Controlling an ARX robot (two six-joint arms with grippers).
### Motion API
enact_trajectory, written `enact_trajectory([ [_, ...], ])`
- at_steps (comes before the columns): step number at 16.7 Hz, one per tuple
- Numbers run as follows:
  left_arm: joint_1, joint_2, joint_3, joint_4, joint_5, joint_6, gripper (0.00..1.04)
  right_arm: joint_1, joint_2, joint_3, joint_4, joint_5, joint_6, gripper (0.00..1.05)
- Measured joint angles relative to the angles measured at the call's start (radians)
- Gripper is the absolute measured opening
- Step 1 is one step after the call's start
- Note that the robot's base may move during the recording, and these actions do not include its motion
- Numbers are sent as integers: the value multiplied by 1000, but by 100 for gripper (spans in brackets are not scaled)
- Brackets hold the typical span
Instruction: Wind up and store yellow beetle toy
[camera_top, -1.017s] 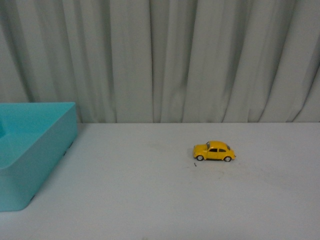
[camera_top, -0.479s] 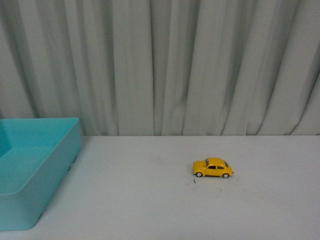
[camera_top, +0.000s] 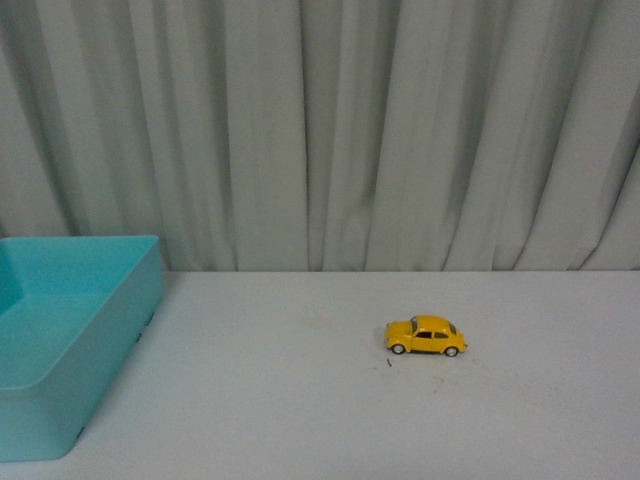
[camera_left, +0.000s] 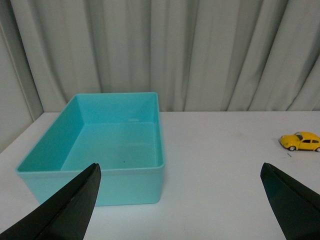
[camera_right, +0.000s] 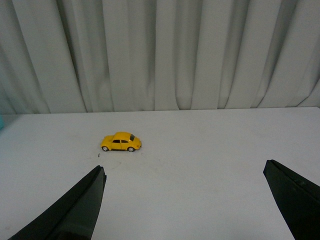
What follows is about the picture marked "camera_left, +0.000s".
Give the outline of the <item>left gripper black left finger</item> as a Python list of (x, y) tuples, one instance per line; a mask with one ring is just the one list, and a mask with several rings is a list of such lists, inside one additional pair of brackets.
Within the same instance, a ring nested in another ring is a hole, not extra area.
[(82, 240), (99, 192), (93, 163), (30, 214), (0, 234), (2, 240)]

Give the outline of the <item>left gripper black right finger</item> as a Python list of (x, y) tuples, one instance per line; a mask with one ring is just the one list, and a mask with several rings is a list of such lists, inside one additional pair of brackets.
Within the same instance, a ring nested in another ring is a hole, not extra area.
[(320, 195), (270, 163), (262, 165), (260, 178), (285, 238), (318, 240)]

